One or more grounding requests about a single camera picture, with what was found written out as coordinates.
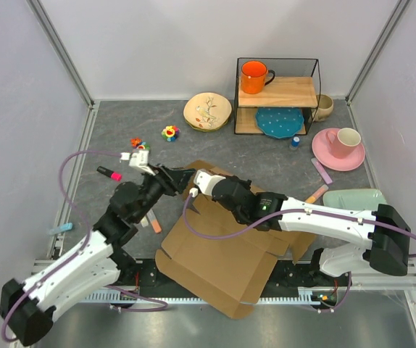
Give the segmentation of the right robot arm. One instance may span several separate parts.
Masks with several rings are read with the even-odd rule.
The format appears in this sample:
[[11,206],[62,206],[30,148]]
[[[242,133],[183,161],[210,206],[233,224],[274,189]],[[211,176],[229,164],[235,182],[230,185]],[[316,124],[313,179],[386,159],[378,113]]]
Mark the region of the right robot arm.
[[322,207],[274,192],[254,193],[250,181],[234,176],[213,175],[197,185],[239,224],[258,231],[301,231],[344,241],[343,246],[313,254],[307,273],[316,285],[366,268],[388,276],[407,274],[410,228],[390,205],[379,204],[375,211]]

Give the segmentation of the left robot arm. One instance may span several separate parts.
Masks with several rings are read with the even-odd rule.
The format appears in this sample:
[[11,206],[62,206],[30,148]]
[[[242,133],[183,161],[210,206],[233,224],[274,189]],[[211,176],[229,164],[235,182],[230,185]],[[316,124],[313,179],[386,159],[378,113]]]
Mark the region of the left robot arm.
[[138,266],[123,246],[158,200],[182,194],[194,173],[193,168],[147,165],[141,184],[120,183],[105,213],[75,247],[23,282],[11,279],[3,285],[1,335],[11,330],[14,339],[28,347],[40,341],[81,296],[116,282],[132,282]]

